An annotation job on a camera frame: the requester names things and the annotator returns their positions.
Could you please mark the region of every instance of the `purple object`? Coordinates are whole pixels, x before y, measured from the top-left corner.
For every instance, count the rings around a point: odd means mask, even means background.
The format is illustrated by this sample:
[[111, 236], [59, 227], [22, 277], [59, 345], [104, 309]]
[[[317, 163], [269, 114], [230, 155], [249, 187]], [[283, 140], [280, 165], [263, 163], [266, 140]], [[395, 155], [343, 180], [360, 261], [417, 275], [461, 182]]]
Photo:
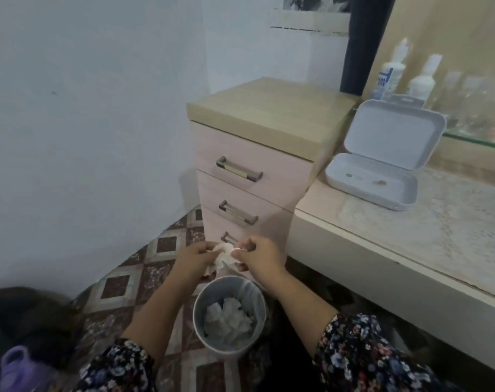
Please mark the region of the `purple object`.
[[28, 349], [18, 345], [1, 358], [0, 392], [44, 392], [53, 375], [53, 368], [33, 362]]

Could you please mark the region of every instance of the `white bottle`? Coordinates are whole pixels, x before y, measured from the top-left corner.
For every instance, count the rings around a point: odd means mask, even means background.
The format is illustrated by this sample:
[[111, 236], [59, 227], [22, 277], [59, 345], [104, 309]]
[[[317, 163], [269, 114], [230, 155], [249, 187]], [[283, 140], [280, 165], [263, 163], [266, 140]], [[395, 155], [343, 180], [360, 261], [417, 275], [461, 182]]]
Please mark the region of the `white bottle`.
[[387, 100], [395, 92], [405, 70], [405, 65], [402, 62], [408, 52], [408, 39], [403, 39], [395, 48], [393, 59], [391, 59], [390, 62], [384, 63], [382, 69], [378, 73], [376, 88], [371, 95], [372, 99]]
[[413, 78], [409, 83], [408, 95], [423, 100], [424, 105], [435, 87], [436, 83], [433, 79], [433, 74], [440, 65], [442, 57], [443, 55], [431, 55], [429, 59], [427, 59], [421, 74], [418, 77]]

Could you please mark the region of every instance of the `case lid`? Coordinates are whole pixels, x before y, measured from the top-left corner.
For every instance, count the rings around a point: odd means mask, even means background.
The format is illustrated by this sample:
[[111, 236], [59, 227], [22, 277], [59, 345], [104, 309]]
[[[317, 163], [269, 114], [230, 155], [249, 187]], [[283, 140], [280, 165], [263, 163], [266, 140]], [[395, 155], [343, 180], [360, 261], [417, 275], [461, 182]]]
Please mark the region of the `case lid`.
[[413, 170], [425, 165], [445, 127], [440, 113], [367, 100], [358, 108], [344, 146], [354, 154]]

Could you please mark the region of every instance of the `hand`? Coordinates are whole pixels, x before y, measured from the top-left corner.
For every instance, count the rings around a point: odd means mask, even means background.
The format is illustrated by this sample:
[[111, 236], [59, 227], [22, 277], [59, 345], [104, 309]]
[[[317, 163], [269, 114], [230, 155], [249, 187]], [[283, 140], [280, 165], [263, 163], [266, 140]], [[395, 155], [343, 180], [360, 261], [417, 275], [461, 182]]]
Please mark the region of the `hand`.
[[253, 277], [274, 295], [274, 286], [287, 275], [278, 247], [268, 238], [251, 236], [236, 245], [244, 250], [233, 250], [231, 256], [245, 263]]
[[210, 252], [217, 245], [216, 242], [198, 242], [180, 250], [175, 265], [169, 274], [172, 280], [184, 284], [184, 290], [189, 295], [195, 291], [200, 279], [209, 265], [212, 265], [222, 250]]

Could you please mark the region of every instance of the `floral sleeve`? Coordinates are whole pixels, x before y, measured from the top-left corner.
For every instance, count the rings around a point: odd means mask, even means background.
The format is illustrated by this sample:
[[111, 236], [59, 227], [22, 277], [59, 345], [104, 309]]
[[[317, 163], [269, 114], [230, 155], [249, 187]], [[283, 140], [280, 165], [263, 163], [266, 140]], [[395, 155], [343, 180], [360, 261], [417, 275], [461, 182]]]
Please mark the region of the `floral sleeve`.
[[75, 391], [156, 391], [153, 362], [139, 345], [120, 338], [81, 370]]
[[329, 323], [313, 362], [328, 390], [449, 391], [427, 366], [414, 363], [380, 335], [375, 316], [341, 314]]

